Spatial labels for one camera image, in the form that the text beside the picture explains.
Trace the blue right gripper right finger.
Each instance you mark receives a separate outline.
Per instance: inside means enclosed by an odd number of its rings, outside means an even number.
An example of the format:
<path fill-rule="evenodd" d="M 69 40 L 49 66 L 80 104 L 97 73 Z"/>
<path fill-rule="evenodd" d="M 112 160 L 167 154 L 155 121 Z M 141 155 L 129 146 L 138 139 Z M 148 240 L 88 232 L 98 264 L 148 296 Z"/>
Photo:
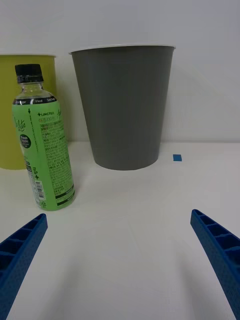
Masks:
<path fill-rule="evenodd" d="M 191 212 L 190 225 L 208 257 L 235 318 L 240 319 L 240 239 L 197 209 Z"/>

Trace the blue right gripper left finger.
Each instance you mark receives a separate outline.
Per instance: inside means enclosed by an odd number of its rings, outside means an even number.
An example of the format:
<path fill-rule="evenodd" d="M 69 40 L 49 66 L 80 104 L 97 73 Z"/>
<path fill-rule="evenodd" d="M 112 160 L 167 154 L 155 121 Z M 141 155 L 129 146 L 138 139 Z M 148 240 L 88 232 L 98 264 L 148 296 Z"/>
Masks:
<path fill-rule="evenodd" d="M 8 317 L 47 229 L 42 213 L 0 243 L 0 319 Z"/>

